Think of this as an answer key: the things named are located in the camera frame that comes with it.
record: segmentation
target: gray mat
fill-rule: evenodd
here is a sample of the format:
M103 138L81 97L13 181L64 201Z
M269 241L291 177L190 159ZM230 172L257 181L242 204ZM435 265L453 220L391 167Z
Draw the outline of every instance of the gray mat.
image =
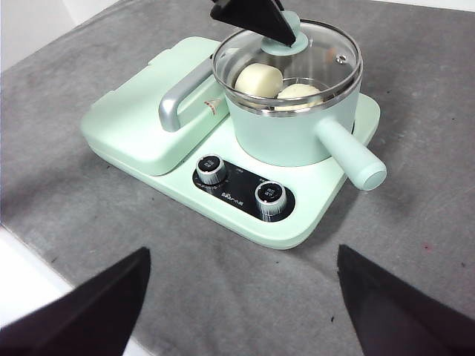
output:
M122 1L2 76L2 221L72 283L141 245L152 276L135 335L158 355L361 355L336 274L346 243L475 317L475 13L356 0L284 2L351 33L370 147L389 178L347 183L302 245L262 248L95 156L89 105L187 36L222 40L211 1Z

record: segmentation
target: mint green appliance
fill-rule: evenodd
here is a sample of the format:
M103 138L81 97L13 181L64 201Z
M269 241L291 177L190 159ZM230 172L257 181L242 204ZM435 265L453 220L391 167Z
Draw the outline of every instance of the mint green appliance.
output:
M290 57L262 36L256 37L258 47L246 38L242 46L230 39L222 44L184 39L94 103L82 120L82 133L97 155L176 201L255 243L292 248L315 229L347 178L345 171L368 190L386 175L382 162L365 148L380 111L374 100L359 93L362 62L356 56L351 62L345 54L353 63L348 83L336 83L340 90L331 96L323 90L323 101L307 109L275 107L316 102L315 97L279 102L232 87L240 70L256 62L254 50L261 53L262 46L278 55L258 58L277 58L276 66L286 60L287 68L295 65L295 56L305 56L315 46L311 33L302 33L308 41L289 47L297 52ZM344 38L359 55L356 44ZM341 53L332 54L338 54L332 59L342 59ZM269 100L276 102L271 106ZM268 133L271 137L263 138ZM286 135L293 140L286 141Z

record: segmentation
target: cooking pot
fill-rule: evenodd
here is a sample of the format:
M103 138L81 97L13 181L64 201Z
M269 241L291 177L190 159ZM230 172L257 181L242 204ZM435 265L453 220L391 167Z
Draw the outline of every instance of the cooking pot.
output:
M363 75L358 45L330 24L281 14L295 34L291 46L241 30L214 52L213 74L224 89L237 141L270 165L311 165L333 156L357 188L376 188L386 166L351 134ZM302 83L320 93L276 99L235 89L240 73L254 63L279 69L284 88Z

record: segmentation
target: black control panel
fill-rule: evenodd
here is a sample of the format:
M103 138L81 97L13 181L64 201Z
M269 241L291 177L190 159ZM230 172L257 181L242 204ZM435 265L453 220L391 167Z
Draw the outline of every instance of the black control panel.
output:
M218 156L208 155L198 161L197 169L201 170L202 177L203 173L216 169L219 160ZM223 161L223 163L226 167L226 175L219 183L204 184L197 170L194 170L194 185L259 220L273 223L285 219L292 213L295 207L295 196L288 188L284 188L286 204L283 210L279 214L269 216L259 209L256 194L260 200L272 203L282 196L281 185L269 182L265 184L265 189L260 189L256 193L256 188L261 183L269 181L269 179L260 177L230 162Z

